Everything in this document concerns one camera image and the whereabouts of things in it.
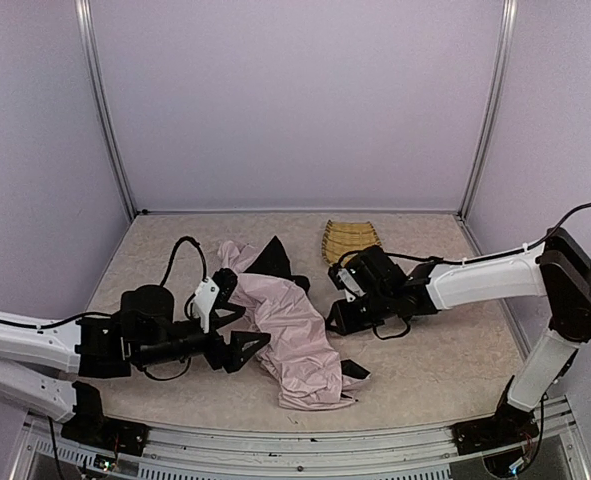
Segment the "pink umbrella black lining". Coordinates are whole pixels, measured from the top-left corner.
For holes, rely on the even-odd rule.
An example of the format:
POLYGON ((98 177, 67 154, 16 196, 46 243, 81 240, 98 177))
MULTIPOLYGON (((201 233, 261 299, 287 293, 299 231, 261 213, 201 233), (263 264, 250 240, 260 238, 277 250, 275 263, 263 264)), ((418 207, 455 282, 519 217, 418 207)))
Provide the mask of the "pink umbrella black lining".
POLYGON ((237 275, 232 302, 246 308, 252 331, 270 335, 256 357, 279 384, 279 406, 329 411, 356 404, 354 392, 370 372, 330 344, 325 319, 308 297, 310 281, 292 273, 281 240, 273 237, 263 248, 226 240, 218 257, 237 275))

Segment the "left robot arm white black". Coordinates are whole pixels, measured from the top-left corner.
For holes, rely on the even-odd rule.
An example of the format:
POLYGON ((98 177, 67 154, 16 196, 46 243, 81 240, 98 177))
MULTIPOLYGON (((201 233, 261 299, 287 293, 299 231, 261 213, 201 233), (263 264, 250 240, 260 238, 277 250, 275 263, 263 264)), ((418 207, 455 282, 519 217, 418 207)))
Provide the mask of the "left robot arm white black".
POLYGON ((240 370, 270 342, 270 334, 234 331, 224 338, 219 326, 240 318, 244 308, 220 302, 216 285, 198 292, 198 319, 182 322, 174 319, 173 295, 159 285, 124 292, 113 314, 86 312, 55 321, 0 311, 0 354, 84 378, 128 377, 153 365, 189 363, 194 356, 203 356, 214 370, 240 370))

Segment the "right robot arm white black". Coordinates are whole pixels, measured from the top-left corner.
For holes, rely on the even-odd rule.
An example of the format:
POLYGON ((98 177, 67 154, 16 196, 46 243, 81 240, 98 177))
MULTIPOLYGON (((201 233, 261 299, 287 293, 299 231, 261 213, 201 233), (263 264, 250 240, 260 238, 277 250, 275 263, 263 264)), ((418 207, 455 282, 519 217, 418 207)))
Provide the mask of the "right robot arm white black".
POLYGON ((591 341, 591 259, 586 252, 557 226, 533 243, 500 253, 460 260, 417 258, 409 273, 398 265, 400 258, 378 245, 340 256, 328 275, 345 297, 332 305, 328 329, 340 335, 377 333, 390 317, 408 324, 469 304, 542 299, 548 304, 548 323, 489 418, 498 425, 529 422, 549 387, 591 341))

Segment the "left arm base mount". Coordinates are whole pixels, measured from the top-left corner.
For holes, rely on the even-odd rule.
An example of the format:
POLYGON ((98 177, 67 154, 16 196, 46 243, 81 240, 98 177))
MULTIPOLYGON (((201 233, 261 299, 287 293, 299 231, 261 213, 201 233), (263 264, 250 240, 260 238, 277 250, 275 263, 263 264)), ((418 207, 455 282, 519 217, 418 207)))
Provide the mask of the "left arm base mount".
POLYGON ((108 418, 101 424, 74 422, 62 425, 61 436, 83 445, 117 454, 141 457, 150 428, 143 423, 108 418))

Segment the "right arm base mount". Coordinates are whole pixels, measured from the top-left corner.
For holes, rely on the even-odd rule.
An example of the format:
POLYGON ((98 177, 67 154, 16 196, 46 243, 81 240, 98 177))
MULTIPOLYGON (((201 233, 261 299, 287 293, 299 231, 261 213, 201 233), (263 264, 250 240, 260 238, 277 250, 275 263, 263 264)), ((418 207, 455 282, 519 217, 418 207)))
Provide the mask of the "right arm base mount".
POLYGON ((451 430, 460 456, 512 445, 539 435, 534 420, 520 423, 495 417, 458 422, 451 430))

